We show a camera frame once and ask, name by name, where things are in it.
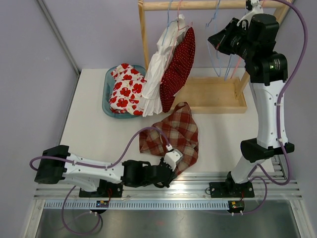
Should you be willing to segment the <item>dark red dotted garment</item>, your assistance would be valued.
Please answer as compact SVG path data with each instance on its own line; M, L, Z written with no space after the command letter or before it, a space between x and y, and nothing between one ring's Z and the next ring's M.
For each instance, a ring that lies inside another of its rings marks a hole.
M183 41L176 47L172 60L165 71L160 85L162 111L170 111L175 95L185 85L194 63L196 50L195 32L190 27Z

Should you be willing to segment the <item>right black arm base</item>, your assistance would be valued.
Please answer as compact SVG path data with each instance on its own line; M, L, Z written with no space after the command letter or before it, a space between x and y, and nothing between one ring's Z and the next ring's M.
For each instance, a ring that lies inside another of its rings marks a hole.
M254 198L251 182L228 185L226 182L210 182L211 198Z

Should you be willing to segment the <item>white red poppy skirt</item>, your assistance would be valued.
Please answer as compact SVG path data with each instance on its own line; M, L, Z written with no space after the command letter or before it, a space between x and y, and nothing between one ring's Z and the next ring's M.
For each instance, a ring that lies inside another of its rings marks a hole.
M141 116L143 109L139 106L142 90L146 84L144 76L133 66L122 63L111 73L115 80L109 98L110 110L115 114L129 113Z

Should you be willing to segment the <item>pink hanger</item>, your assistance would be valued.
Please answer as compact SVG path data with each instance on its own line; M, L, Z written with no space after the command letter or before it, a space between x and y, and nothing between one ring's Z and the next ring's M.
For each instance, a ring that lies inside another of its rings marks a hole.
M264 3L265 3L265 0L263 0L263 1L261 2L261 6L263 6ZM240 65L240 63L241 63L241 61L242 61L242 59L239 58L238 61L237 61L237 63L236 63L236 65L235 65L235 67L234 67L234 69L233 69L233 72L232 72L232 74L231 74L231 76L230 76L230 79L232 79L233 76L236 74L236 71L237 71L237 69L238 69L238 67L239 67L239 65Z
M173 45L172 45L172 48L171 48L170 54L169 54L169 56L168 56L168 60L167 60L167 63L166 63L166 66L165 66L164 70L167 70L168 65L169 65L169 63L170 63L170 60L171 60L171 58L172 58L172 54L173 54L174 48L176 47L176 42L177 42L177 38L178 38L178 33L179 33L179 31L181 31L181 30L183 30L183 29L188 29L188 28L190 28L190 27L193 26L193 22L191 22L189 25L185 25L185 26L182 27L182 28L179 27L179 11L180 11L180 7L181 7L181 3L182 3L182 2L183 2L183 0L180 0L180 1L178 2L178 7L177 7L177 19L176 19L176 22L177 22L177 33L176 33L176 36L175 36L175 38L174 38L174 43L173 43Z

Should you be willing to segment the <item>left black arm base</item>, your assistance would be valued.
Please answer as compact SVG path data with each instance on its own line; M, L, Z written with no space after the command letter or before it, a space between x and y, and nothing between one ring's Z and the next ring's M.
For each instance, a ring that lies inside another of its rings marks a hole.
M79 191L79 197L81 198L121 198L123 192L122 184L114 184L105 180L100 180L97 191L86 192Z

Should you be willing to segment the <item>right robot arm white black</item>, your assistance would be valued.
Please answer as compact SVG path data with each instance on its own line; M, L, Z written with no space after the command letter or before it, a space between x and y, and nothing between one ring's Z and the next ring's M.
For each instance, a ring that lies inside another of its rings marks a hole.
M275 155L295 150L285 133L282 108L287 59L273 50L278 29L279 23L273 15L257 13L249 19L232 18L223 30L208 38L221 53L238 55L244 60L259 124L257 137L241 142L242 156L226 180L210 183L213 198L254 197L249 177L256 166Z

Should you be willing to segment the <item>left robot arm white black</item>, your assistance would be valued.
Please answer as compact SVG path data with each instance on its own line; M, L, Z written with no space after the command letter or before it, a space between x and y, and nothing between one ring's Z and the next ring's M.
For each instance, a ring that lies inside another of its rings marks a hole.
M37 168L32 159L30 167L36 171L34 181L38 184L71 184L102 197L107 192L107 182L134 188L169 186L175 177L177 163L183 158L181 152L170 148L157 165L134 160L106 163L69 153L68 149L66 145L59 145L45 150L37 158Z

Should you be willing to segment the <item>red plaid garment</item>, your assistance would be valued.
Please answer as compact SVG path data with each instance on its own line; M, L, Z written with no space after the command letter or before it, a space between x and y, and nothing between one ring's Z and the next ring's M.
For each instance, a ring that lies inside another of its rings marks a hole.
M199 130L188 103L178 103L170 115L152 126L161 130L171 146L182 153L183 159L177 163L175 170L177 175L180 175L197 162ZM140 153L163 157L167 152L166 140L156 130L144 130L139 134L139 151Z

